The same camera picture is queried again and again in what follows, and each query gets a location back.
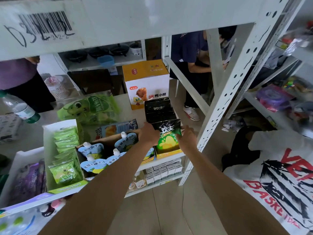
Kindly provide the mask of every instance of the plastic water bottle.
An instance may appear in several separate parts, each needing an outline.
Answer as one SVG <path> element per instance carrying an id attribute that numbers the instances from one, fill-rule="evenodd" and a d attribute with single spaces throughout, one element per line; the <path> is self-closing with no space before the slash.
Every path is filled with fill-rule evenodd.
<path id="1" fill-rule="evenodd" d="M 40 119 L 40 115 L 20 98 L 7 94 L 3 90 L 0 90 L 0 98 L 2 98 L 3 102 L 10 107 L 13 113 L 17 114 L 27 123 L 32 124 Z"/>

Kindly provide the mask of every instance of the hand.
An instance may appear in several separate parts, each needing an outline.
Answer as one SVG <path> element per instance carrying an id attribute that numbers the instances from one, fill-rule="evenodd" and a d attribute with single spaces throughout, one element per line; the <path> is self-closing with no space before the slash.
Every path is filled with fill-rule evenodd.
<path id="1" fill-rule="evenodd" d="M 139 142 L 146 143 L 150 146 L 156 146 L 160 139 L 160 131 L 155 130 L 152 124 L 144 122 L 144 126 L 140 129 L 139 132 Z"/>
<path id="2" fill-rule="evenodd" d="M 180 149 L 186 154 L 190 155 L 194 150 L 198 150 L 197 148 L 197 136 L 194 133 L 194 129 L 190 128 L 188 125 L 182 126 L 182 136 L 176 134 L 176 138 L 178 140 L 178 144 Z"/>
<path id="3" fill-rule="evenodd" d="M 223 64 L 224 70 L 227 68 L 228 63 Z"/>
<path id="4" fill-rule="evenodd" d="M 31 62 L 32 64 L 38 64 L 40 62 L 40 57 L 39 56 L 35 56 L 35 57 L 28 57 L 26 58 L 29 62 Z"/>

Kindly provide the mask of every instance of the blue plastic container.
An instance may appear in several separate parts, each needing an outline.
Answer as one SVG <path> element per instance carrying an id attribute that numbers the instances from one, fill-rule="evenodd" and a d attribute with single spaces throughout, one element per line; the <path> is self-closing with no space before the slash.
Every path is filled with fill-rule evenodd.
<path id="1" fill-rule="evenodd" d="M 109 67 L 112 67 L 115 64 L 114 58 L 111 55 L 104 55 L 102 57 L 98 57 L 97 61 L 100 63 L 100 65 L 103 68 L 109 68 Z"/>

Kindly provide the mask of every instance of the barcode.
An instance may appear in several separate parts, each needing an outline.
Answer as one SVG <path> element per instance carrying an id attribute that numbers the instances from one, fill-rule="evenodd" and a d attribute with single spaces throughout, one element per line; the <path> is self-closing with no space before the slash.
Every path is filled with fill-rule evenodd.
<path id="1" fill-rule="evenodd" d="M 18 15 L 32 34 L 66 32 L 72 30 L 64 11 Z"/>

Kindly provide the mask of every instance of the black pants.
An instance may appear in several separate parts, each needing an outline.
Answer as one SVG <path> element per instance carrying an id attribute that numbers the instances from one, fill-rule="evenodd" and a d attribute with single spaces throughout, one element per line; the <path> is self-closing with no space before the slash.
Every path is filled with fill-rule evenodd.
<path id="1" fill-rule="evenodd" d="M 7 89 L 5 92 L 22 99 L 37 113 L 53 110 L 50 103 L 55 102 L 55 98 L 38 72 L 28 82 Z"/>
<path id="2" fill-rule="evenodd" d="M 190 84 L 197 90 L 199 94 L 207 93 L 208 85 L 209 85 L 209 78 L 211 76 L 210 73 L 191 73 L 189 72 L 187 62 L 178 62 L 175 64 L 179 68 L 179 70 L 182 71 L 185 77 L 189 80 Z M 198 59 L 195 64 L 201 67 L 209 67 L 209 65 L 202 63 Z M 170 77 L 177 79 L 176 75 L 173 73 L 172 70 L 170 71 Z M 197 103 L 194 101 L 194 99 L 191 97 L 188 91 L 186 91 L 185 106 L 198 108 Z"/>
<path id="3" fill-rule="evenodd" d="M 261 131 L 261 129 L 255 126 L 245 126 L 238 131 L 230 153 L 222 157 L 223 171 L 234 165 L 248 165 L 260 157 L 259 150 L 251 151 L 248 148 L 250 141 L 246 139 L 247 133 L 255 131 Z"/>

